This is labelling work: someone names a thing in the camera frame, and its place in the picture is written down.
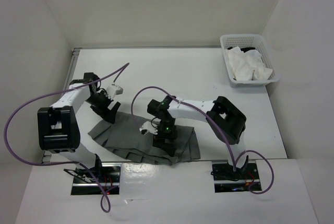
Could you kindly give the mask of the grey pleated skirt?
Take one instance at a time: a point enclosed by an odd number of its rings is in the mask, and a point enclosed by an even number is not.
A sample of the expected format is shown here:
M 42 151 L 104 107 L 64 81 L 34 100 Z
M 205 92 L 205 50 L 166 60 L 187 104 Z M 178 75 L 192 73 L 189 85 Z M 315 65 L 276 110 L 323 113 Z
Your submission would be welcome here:
M 153 135 L 139 132 L 131 114 L 119 112 L 114 124 L 101 120 L 88 135 L 113 154 L 137 163 L 173 166 L 200 159 L 195 129 L 177 126 L 175 155 L 153 146 Z

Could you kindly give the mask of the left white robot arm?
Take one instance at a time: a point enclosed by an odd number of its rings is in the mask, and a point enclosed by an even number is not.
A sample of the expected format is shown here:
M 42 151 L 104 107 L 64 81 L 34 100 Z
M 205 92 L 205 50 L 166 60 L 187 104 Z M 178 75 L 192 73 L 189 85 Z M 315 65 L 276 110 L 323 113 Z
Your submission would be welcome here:
M 84 164 L 87 167 L 85 176 L 92 182 L 103 178 L 104 169 L 99 156 L 80 143 L 76 113 L 86 102 L 102 120 L 114 124 L 121 105 L 114 97 L 123 93 L 123 88 L 115 83 L 106 89 L 98 83 L 96 74 L 84 73 L 82 79 L 71 81 L 70 91 L 64 93 L 57 102 L 37 112 L 40 148 Z

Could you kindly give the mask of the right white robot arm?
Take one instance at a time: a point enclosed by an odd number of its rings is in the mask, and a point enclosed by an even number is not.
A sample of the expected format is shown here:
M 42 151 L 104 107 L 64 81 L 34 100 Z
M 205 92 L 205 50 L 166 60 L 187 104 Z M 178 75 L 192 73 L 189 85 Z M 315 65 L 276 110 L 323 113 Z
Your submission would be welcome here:
M 225 143 L 230 154 L 231 162 L 228 167 L 230 176 L 239 179 L 247 172 L 246 164 L 237 160 L 241 151 L 232 148 L 240 143 L 245 131 L 246 116 L 226 97 L 196 101 L 167 95 L 162 101 L 152 99 L 147 106 L 147 112 L 160 120 L 157 130 L 153 133 L 159 142 L 176 140 L 177 119 L 208 123 L 216 137 Z

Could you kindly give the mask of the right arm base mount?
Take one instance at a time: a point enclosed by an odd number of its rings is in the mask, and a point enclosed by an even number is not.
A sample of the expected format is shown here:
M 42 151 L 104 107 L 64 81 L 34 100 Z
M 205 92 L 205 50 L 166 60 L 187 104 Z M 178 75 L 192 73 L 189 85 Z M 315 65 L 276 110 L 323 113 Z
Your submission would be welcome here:
M 251 162 L 245 169 L 233 171 L 227 162 L 213 162 L 211 176 L 216 193 L 245 192 L 251 190 L 261 192 L 261 183 L 257 165 Z

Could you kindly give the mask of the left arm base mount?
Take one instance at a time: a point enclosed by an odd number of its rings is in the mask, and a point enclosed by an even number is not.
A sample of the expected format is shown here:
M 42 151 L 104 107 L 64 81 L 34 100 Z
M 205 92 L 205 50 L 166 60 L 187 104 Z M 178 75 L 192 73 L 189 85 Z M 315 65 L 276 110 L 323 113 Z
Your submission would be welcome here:
M 71 195 L 102 195 L 99 186 L 87 170 L 76 168 L 63 171 L 73 178 Z M 120 193 L 120 164 L 101 167 L 99 172 L 93 168 L 90 171 L 96 176 L 107 195 Z

